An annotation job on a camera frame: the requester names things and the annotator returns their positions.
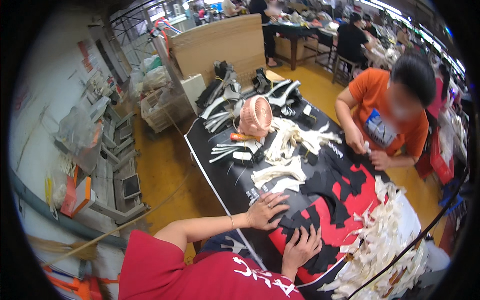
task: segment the white wall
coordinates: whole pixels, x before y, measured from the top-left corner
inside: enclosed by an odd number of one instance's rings
[[[62,8],[45,24],[40,36],[31,47],[24,61],[20,83],[26,89],[29,101],[20,112],[14,112],[11,121],[9,162],[23,183],[40,199],[45,200],[44,179],[57,165],[60,152],[53,145],[51,135],[57,131],[57,123],[70,109],[82,102],[84,84],[94,74],[88,73],[82,64],[83,55],[77,42],[90,39],[97,68],[106,76],[109,70],[90,38],[88,25],[92,15],[79,9]],[[27,205],[21,215],[26,233],[40,238],[65,243],[80,240],[57,225],[47,221]],[[94,211],[88,211],[79,220],[88,220],[92,228],[108,231],[115,227],[113,221]],[[94,262],[98,274],[115,279],[120,272],[123,253],[120,249],[99,246],[99,259]],[[48,254],[37,253],[41,257]],[[72,273],[79,261],[71,258],[55,267]],[[118,286],[109,285],[114,298]]]
[[[89,31],[90,31],[90,36],[94,41],[99,39],[100,42],[102,43],[102,46],[105,49],[105,52],[108,55],[108,58],[110,59],[110,61],[112,62],[113,67],[115,68],[115,71],[119,75],[120,79],[123,82],[127,81],[130,75],[126,73],[125,68],[123,67],[123,64],[119,62],[118,57],[115,55],[115,51],[113,51],[112,46],[107,40],[107,36],[105,35],[103,26],[90,27]]]

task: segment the white printed graphic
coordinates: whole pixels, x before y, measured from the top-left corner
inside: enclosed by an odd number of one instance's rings
[[[289,298],[290,298],[291,291],[294,291],[297,293],[299,292],[298,290],[295,289],[295,285],[293,283],[290,283],[290,285],[286,285],[286,284],[283,284],[280,279],[275,279],[275,281],[273,282],[273,285],[279,286],[282,289],[282,291],[285,293],[285,295]]]
[[[376,109],[372,110],[363,128],[368,136],[384,149],[390,146],[396,138],[396,133],[385,125]]]
[[[272,277],[272,273],[268,272],[268,271],[261,271],[261,270],[252,270],[250,269],[250,267],[248,267],[248,265],[241,259],[241,258],[238,258],[238,257],[233,257],[233,261],[238,263],[238,264],[242,264],[245,266],[245,271],[242,271],[242,270],[233,270],[234,272],[236,273],[240,273],[242,274],[243,276],[245,277],[250,277],[252,276],[252,278],[257,281],[258,278],[261,278],[264,280],[265,284],[269,287],[269,288],[272,288],[272,284],[275,285],[275,286],[278,286],[280,287],[280,289],[285,293],[285,295],[287,297],[290,298],[290,293],[292,291],[298,293],[299,291],[297,289],[295,289],[295,285],[293,283],[290,283],[289,285],[285,285],[282,283],[282,281],[280,279],[275,279],[275,281],[272,283],[270,281],[270,279],[268,279],[267,277]]]

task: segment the broom bristles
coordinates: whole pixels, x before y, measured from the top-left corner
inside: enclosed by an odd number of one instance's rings
[[[44,240],[38,237],[34,237],[27,234],[28,241],[30,244],[39,250],[52,252],[52,253],[68,253],[69,251],[80,248],[85,245],[87,242],[80,241],[72,244],[65,244],[59,241],[54,240]],[[79,252],[73,254],[75,257],[83,260],[94,260],[97,258],[96,243],[87,246],[84,249],[81,249]]]

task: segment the white plastic bag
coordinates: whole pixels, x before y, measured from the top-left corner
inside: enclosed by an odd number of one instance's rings
[[[143,90],[155,90],[165,86],[170,81],[170,75],[164,66],[156,67],[148,72],[143,79]]]
[[[144,73],[139,68],[134,68],[130,72],[130,84],[128,93],[130,99],[137,100],[143,91]]]

